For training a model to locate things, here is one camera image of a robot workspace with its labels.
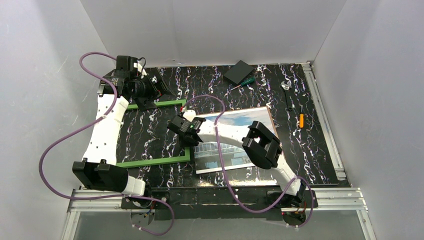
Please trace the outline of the green picture frame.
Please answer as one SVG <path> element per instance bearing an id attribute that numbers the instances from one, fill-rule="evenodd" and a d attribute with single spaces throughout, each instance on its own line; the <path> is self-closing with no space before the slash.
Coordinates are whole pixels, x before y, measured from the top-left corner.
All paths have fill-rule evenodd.
<path id="1" fill-rule="evenodd" d="M 158 101 L 155 102 L 157 107 L 167 107 L 167 106 L 183 106 L 187 103 L 186 99 L 178 100 L 169 100 L 169 101 Z M 135 160 L 128 162 L 117 162 L 116 166 L 121 168 L 140 168 L 146 166 L 156 166 L 156 165 L 165 165 L 165 164 L 174 164 L 179 162 L 189 162 L 191 160 L 191 148 L 184 148 L 184 155 L 175 156 L 175 157 L 165 157 L 165 158 L 155 158 L 155 159 L 146 159 L 146 160 Z"/>

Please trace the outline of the building photo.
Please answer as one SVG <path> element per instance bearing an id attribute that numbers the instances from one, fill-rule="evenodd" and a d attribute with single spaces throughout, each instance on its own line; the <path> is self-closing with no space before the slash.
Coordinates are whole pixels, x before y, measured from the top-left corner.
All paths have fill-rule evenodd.
<path id="1" fill-rule="evenodd" d="M 195 172 L 205 174 L 222 170 L 215 132 L 215 120 L 219 113 L 202 114 L 206 119 L 200 127 L 201 142 L 194 147 Z M 254 121 L 261 122 L 275 136 L 277 131 L 268 107 L 233 110 L 225 112 L 218 119 L 218 135 L 226 170 L 253 167 L 254 164 L 242 148 L 242 138 L 248 134 Z"/>

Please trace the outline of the orange handled screwdriver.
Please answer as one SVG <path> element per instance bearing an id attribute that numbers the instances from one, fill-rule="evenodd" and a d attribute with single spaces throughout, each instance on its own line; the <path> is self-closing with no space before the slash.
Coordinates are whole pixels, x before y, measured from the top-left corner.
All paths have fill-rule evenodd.
<path id="1" fill-rule="evenodd" d="M 299 128 L 302 129 L 304 127 L 304 122 L 305 122 L 305 115 L 303 113 L 301 113 L 299 115 Z"/>

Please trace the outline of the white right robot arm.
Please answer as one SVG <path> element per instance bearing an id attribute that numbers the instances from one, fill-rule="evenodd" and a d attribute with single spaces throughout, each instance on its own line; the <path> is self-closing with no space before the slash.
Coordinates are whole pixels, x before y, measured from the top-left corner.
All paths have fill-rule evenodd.
<path id="1" fill-rule="evenodd" d="M 182 115 L 174 116 L 167 129 L 177 134 L 184 146 L 195 147 L 199 143 L 217 143 L 242 148 L 250 161 L 258 168 L 267 170 L 285 192 L 279 200 L 281 207 L 298 207 L 304 201 L 305 185 L 288 165 L 281 141 L 260 121 L 237 126 L 203 117 L 192 120 Z"/>

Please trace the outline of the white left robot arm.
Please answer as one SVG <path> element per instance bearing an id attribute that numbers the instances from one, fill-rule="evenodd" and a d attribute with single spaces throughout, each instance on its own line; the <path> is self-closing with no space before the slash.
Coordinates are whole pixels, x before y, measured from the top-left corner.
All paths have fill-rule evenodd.
<path id="1" fill-rule="evenodd" d="M 140 111 L 157 108 L 155 101 L 173 95 L 156 67 L 145 68 L 140 58 L 115 57 L 116 67 L 100 78 L 97 91 L 99 122 L 93 126 L 88 147 L 72 172 L 90 190 L 109 191 L 128 196 L 145 196 L 147 184 L 117 166 L 117 145 L 124 114 L 130 103 Z"/>

